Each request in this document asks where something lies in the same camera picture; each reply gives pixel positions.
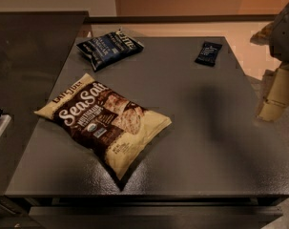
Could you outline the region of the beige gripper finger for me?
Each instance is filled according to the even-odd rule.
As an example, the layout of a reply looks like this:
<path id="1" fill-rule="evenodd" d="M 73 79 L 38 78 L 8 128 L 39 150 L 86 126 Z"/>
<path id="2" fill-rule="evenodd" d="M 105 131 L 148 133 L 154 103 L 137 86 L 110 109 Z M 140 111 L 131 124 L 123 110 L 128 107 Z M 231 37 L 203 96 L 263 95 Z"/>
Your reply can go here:
<path id="1" fill-rule="evenodd" d="M 273 22 L 267 24 L 260 31 L 256 32 L 251 38 L 250 42 L 256 45 L 268 45 L 272 33 Z"/>
<path id="2" fill-rule="evenodd" d="M 278 120 L 289 106 L 289 63 L 282 62 L 275 71 L 266 70 L 261 82 L 258 118 Z"/>

